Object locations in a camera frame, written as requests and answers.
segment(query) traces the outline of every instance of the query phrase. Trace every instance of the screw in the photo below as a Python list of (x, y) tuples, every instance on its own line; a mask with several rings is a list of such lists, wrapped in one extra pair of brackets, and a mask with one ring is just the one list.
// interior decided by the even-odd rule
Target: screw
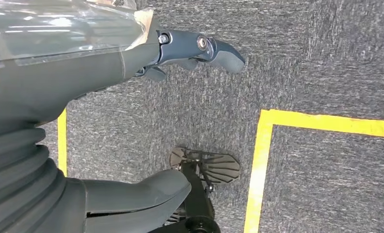
[(169, 36), (166, 34), (162, 34), (158, 37), (158, 40), (160, 44), (167, 44), (169, 43)]
[(202, 51), (205, 51), (207, 49), (207, 39), (203, 35), (200, 35), (198, 37), (198, 47)]

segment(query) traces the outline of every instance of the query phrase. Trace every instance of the yellow tape line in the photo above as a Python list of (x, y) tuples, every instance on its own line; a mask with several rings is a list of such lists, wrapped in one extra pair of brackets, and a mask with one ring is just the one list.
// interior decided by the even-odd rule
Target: yellow tape line
[(384, 120), (262, 110), (256, 133), (244, 233), (258, 233), (273, 125), (384, 137)]
[(57, 161), (59, 169), (67, 176), (67, 128), (66, 128), (66, 108), (57, 118)]

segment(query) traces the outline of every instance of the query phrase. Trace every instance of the floor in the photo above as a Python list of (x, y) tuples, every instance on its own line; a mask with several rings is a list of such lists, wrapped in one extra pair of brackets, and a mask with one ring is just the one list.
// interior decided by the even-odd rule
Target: floor
[[(68, 175), (137, 182), (174, 146), (230, 153), (241, 177), (219, 186), (217, 221), (242, 233), (262, 109), (384, 120), (384, 0), (142, 0), (164, 27), (242, 52), (240, 74), (165, 67), (67, 107)], [(57, 158), (56, 123), (44, 144)], [(384, 138), (278, 126), (260, 230), (384, 233)]]

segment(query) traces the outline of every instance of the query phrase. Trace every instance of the humanoid robot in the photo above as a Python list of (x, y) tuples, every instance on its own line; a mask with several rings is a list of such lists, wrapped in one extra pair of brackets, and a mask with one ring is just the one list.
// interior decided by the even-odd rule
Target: humanoid robot
[(139, 183), (66, 178), (37, 145), (67, 103), (162, 65), (239, 72), (229, 44), (164, 30), (151, 9), (84, 0), (0, 0), (0, 232), (218, 233), (209, 194), (239, 175), (226, 154), (174, 148), (173, 169)]

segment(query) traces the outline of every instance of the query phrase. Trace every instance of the black metal bracket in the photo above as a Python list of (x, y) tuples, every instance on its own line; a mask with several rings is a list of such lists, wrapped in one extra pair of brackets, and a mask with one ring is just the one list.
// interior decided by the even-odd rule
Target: black metal bracket
[(208, 197), (208, 190), (197, 174), (201, 167), (199, 161), (183, 161), (181, 172), (192, 185), (192, 190), (183, 202), (185, 219), (160, 227), (150, 233), (220, 233), (220, 228), (214, 221), (215, 212)]

